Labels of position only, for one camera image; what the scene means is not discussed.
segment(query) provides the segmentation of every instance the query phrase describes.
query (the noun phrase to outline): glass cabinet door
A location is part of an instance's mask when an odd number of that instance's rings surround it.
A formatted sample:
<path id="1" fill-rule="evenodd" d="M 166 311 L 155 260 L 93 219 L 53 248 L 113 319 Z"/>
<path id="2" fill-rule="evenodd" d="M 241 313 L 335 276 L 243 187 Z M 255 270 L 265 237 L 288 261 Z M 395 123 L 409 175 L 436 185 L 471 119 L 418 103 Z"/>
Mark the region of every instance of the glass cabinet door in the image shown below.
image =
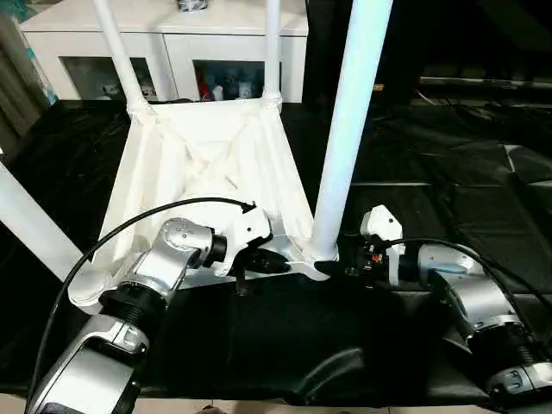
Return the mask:
<path id="1" fill-rule="evenodd" d="M 81 99 L 126 100 L 110 57 L 60 56 Z M 158 101 L 146 58 L 130 58 L 143 96 Z"/>
<path id="2" fill-rule="evenodd" d="M 262 96 L 265 84 L 265 64 L 262 61 L 193 60 L 193 66 L 201 101 Z"/>

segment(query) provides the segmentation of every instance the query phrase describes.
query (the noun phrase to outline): black tablecloth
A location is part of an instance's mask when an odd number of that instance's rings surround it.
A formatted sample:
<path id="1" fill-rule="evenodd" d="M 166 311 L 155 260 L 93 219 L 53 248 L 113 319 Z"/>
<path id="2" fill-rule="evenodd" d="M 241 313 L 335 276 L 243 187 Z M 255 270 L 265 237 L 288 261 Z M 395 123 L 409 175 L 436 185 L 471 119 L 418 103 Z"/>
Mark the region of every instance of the black tablecloth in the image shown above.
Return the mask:
<path id="1" fill-rule="evenodd" d="M 314 209 L 331 114 L 285 104 L 282 120 Z M 60 102 L 40 119 L 9 169 L 81 249 L 96 239 L 129 128 L 120 103 Z M 552 292 L 552 114 L 543 110 L 410 107 L 371 110 L 342 232 L 385 204 L 405 235 L 474 246 Z M 342 254 L 347 254 L 342 242 Z M 7 229 L 0 232 L 0 391 L 24 394 L 59 281 Z M 181 291 L 155 341 L 144 395 L 284 398 L 298 405 L 480 404 L 468 355 L 442 339 L 446 312 L 414 281 L 395 292 L 303 275 Z M 550 317 L 515 284 L 548 337 Z M 85 320 L 70 305 L 51 358 Z"/>

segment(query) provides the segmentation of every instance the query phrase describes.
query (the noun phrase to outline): robotic arm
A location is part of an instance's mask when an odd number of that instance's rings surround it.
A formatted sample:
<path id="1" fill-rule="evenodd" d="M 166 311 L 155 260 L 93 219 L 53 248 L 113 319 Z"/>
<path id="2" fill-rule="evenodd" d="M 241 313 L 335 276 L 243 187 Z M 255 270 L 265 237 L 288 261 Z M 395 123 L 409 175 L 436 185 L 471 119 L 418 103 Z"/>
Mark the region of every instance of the robotic arm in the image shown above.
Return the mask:
<path id="1" fill-rule="evenodd" d="M 552 362 L 480 264 L 443 246 L 418 253 L 422 283 L 450 308 L 455 326 L 486 378 L 486 391 L 507 405 L 552 398 Z"/>
<path id="2" fill-rule="evenodd" d="M 385 206 L 377 206 L 362 220 L 356 262 L 351 267 L 318 262 L 317 269 L 363 278 L 367 287 L 396 285 L 404 246 L 388 247 L 385 241 L 401 237 L 398 220 Z M 476 260 L 453 248 L 424 244 L 417 267 L 422 284 L 447 304 L 491 397 L 507 407 L 552 399 L 552 362 L 546 349 Z"/>
<path id="3" fill-rule="evenodd" d="M 32 396 L 33 414 L 127 414 L 140 392 L 140 371 L 161 318 L 188 268 L 215 261 L 229 270 L 247 242 L 271 236 L 260 209 L 249 235 L 229 239 L 184 218 L 167 220 L 151 249 L 113 290 L 103 293 L 100 314 L 90 318 L 42 379 Z"/>

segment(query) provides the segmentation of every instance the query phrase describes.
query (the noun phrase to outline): black plastic sheet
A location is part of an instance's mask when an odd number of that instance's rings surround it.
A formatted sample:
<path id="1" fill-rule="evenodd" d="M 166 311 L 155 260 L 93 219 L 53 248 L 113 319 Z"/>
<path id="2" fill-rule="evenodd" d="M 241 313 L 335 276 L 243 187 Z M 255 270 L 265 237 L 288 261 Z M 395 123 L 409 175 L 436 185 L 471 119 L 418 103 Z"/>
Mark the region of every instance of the black plastic sheet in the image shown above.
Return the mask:
<path id="1" fill-rule="evenodd" d="M 383 203 L 406 236 L 473 245 L 551 292 L 551 120 L 547 111 L 500 107 L 372 110 L 343 218 L 342 254 L 351 254 L 345 234 Z M 314 209 L 331 114 L 287 104 L 282 121 Z M 99 234 L 128 127 L 120 103 L 57 103 L 8 160 L 81 249 Z M 0 247 L 0 391 L 24 394 L 60 283 L 7 229 Z M 179 292 L 142 393 L 298 405 L 485 404 L 475 367 L 442 339 L 451 328 L 446 313 L 414 280 L 384 292 L 289 275 L 251 282 L 245 298 L 232 285 Z M 549 336 L 550 315 L 521 286 L 511 287 L 537 334 Z M 84 320 L 66 306 L 51 359 Z"/>

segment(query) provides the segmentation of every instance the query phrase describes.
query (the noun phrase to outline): black surface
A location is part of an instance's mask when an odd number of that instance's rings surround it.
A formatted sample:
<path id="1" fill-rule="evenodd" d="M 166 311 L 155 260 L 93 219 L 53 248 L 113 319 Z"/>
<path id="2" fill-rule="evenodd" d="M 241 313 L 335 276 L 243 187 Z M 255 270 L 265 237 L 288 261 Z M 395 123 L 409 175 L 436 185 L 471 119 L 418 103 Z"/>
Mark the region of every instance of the black surface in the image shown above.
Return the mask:
<path id="1" fill-rule="evenodd" d="M 284 105 L 282 120 L 311 207 L 330 113 Z M 550 113 L 521 109 L 374 110 L 366 125 L 342 231 L 384 203 L 406 236 L 447 236 L 552 292 Z M 120 103 L 57 103 L 9 169 L 82 249 L 96 239 L 126 135 Z M 511 149 L 503 140 L 527 147 Z M 341 241 L 342 253 L 347 237 Z M 25 393 L 58 280 L 7 230 L 0 234 L 4 315 L 0 390 Z M 511 286 L 523 292 L 520 286 Z M 155 341 L 142 393 L 158 397 L 284 398 L 298 405 L 480 404 L 470 359 L 442 335 L 449 320 L 413 281 L 397 292 L 301 275 L 179 292 Z M 540 337 L 550 315 L 518 294 Z M 82 326 L 66 309 L 51 357 Z"/>

